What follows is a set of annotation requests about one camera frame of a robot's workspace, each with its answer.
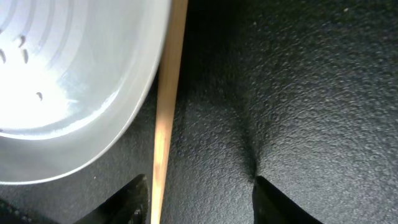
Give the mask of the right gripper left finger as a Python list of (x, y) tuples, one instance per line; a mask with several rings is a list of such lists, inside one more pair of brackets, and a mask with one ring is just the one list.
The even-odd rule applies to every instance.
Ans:
[(139, 174), (75, 224), (145, 224), (148, 206), (147, 177)]

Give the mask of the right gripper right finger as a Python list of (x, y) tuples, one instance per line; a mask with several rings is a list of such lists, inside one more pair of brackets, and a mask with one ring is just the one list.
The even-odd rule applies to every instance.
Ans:
[(256, 176), (252, 191), (254, 224), (322, 224), (262, 176)]

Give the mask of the grey plate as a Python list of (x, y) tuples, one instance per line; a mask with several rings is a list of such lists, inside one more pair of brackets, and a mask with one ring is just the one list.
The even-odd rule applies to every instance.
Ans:
[(165, 0), (1, 1), (1, 183), (70, 175), (139, 111), (159, 64)]

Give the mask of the wooden chopstick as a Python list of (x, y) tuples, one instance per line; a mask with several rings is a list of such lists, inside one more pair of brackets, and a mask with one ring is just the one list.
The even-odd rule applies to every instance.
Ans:
[(151, 224), (159, 224), (162, 214), (187, 7), (188, 0), (172, 1), (169, 28), (159, 67), (150, 211)]

